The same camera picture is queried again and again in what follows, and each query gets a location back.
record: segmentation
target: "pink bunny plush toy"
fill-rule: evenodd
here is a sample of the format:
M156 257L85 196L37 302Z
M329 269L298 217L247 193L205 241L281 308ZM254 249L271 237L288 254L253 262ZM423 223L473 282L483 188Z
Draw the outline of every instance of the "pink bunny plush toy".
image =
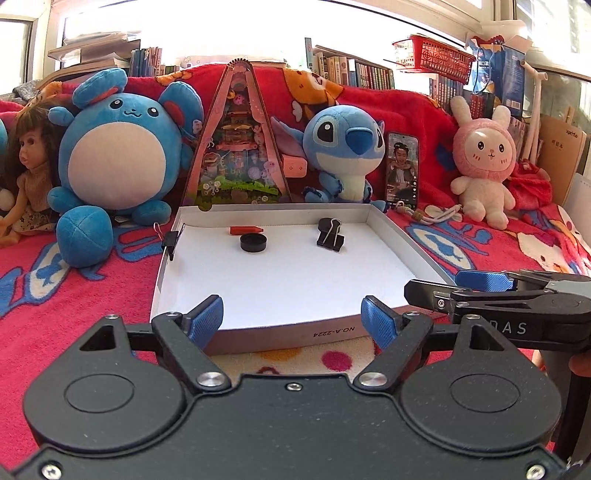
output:
M452 181L452 192L460 197L464 214L497 230L507 228L504 210L515 207L515 199L505 186L513 172L517 154L507 131L511 113L506 106L495 108L492 120L472 119L463 97L451 99L450 106L460 129L453 137L453 159L462 174Z

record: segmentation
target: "triangular cutout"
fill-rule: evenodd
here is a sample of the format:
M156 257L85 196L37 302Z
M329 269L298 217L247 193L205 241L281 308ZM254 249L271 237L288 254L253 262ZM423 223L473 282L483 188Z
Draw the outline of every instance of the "triangular cutout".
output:
M103 325L80 347L83 352L97 352L115 349L115 330L112 325Z
M250 62L224 73L203 125L183 205L290 202L281 157Z
M482 326L473 325L470 336L471 350L503 352L505 348Z

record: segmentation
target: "red plastic basket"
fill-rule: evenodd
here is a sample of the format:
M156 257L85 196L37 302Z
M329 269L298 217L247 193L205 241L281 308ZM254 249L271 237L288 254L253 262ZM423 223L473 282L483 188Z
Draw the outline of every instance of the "red plastic basket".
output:
M470 78L476 57L421 35L394 42L397 70L410 73L438 73L464 85Z

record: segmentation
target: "red crayon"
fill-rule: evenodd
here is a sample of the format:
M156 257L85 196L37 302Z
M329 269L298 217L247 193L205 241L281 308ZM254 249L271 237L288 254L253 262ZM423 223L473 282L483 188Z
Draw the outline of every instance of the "red crayon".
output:
M247 233L261 233L262 228L258 226L231 226L230 235L246 235Z

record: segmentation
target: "brown notebook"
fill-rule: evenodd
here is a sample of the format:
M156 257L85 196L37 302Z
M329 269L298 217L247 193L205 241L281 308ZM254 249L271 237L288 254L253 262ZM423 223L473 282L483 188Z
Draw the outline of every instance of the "brown notebook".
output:
M579 166L587 134L564 120L542 115L540 139L543 144L537 165L550 176L553 202L562 205Z

